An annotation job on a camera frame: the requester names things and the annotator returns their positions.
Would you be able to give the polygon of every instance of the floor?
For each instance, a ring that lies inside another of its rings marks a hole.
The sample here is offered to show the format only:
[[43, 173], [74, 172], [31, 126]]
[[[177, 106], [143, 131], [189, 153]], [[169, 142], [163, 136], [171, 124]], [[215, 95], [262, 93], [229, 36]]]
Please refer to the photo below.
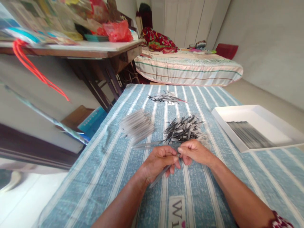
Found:
[[223, 87], [244, 105], [261, 105], [304, 133], [304, 110], [241, 79]]
[[[224, 89], [243, 104], [261, 105], [304, 132], [303, 110], [242, 79]], [[27, 174], [19, 186], [0, 195], [0, 227], [31, 227], [66, 175]]]
[[32, 227], [67, 175], [23, 174], [17, 187], [0, 195], [0, 227]]

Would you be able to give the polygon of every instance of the red sleeve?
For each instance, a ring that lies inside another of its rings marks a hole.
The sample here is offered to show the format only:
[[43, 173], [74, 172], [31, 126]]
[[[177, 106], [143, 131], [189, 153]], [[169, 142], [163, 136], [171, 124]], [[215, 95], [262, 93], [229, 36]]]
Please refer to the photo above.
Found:
[[275, 220], [272, 222], [272, 228], [294, 228], [294, 226], [287, 220], [278, 215], [276, 211], [272, 211], [275, 215]]

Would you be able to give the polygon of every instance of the finger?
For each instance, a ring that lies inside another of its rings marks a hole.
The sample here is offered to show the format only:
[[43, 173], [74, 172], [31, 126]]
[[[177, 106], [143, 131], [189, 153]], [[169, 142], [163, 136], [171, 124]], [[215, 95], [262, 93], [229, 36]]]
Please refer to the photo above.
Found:
[[174, 174], [174, 164], [170, 166], [169, 170], [171, 174]]
[[177, 148], [178, 152], [181, 153], [182, 155], [188, 156], [193, 158], [195, 156], [195, 152], [188, 147], [180, 146]]
[[166, 178], [168, 178], [168, 177], [170, 176], [170, 170], [167, 170], [167, 171], [165, 172], [165, 176], [166, 176]]
[[169, 152], [167, 152], [167, 153], [165, 154], [165, 157], [169, 157], [169, 156], [172, 156], [172, 154], [169, 153]]
[[177, 156], [164, 157], [163, 158], [163, 165], [164, 165], [164, 167], [167, 166], [167, 165], [173, 165], [177, 161], [178, 161], [178, 157]]
[[175, 149], [173, 149], [171, 146], [160, 146], [157, 147], [159, 151], [159, 155], [164, 157], [166, 153], [170, 153], [171, 155], [177, 155], [177, 152]]
[[198, 141], [196, 139], [191, 139], [189, 141], [183, 142], [181, 144], [181, 147], [188, 147], [189, 149], [195, 149], [196, 143], [198, 143]]
[[192, 159], [188, 156], [183, 156], [183, 161], [185, 165], [191, 165], [192, 164]]
[[178, 169], [181, 169], [181, 165], [180, 165], [180, 162], [177, 161], [176, 163], [174, 163], [175, 167], [178, 168]]

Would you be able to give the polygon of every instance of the red chair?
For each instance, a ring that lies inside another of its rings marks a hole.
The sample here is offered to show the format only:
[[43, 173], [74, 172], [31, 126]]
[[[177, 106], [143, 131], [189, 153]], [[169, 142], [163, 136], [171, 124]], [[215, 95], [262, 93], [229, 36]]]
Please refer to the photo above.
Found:
[[238, 45], [218, 44], [215, 50], [217, 55], [231, 60], [237, 53]]

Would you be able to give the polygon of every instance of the pile of black pen parts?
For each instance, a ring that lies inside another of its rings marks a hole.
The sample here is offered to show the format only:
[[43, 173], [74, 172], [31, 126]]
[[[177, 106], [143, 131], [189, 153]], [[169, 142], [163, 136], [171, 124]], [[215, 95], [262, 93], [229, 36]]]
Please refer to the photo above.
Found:
[[196, 116], [175, 118], [164, 131], [166, 139], [158, 142], [138, 144], [133, 146], [133, 150], [153, 149], [155, 146], [169, 145], [170, 142], [183, 143], [190, 139], [198, 140], [202, 145], [210, 148], [207, 134], [201, 131], [202, 121]]
[[260, 149], [276, 146], [247, 121], [227, 122], [227, 124], [249, 149]]
[[169, 127], [164, 131], [166, 142], [186, 142], [190, 139], [196, 139], [203, 145], [208, 144], [208, 136], [200, 129], [202, 125], [196, 116], [183, 117], [174, 119]]
[[173, 102], [173, 103], [179, 103], [179, 102], [186, 102], [184, 100], [181, 100], [175, 96], [172, 96], [171, 93], [169, 92], [166, 92], [164, 91], [165, 93], [162, 93], [162, 94], [158, 94], [157, 96], [149, 96], [148, 95], [148, 98], [151, 99], [152, 101], [155, 101], [155, 102], [165, 102], [165, 101], [168, 101], [168, 102]]
[[139, 143], [154, 132], [150, 116], [142, 109], [123, 118], [119, 127], [123, 137], [131, 140], [131, 145]]

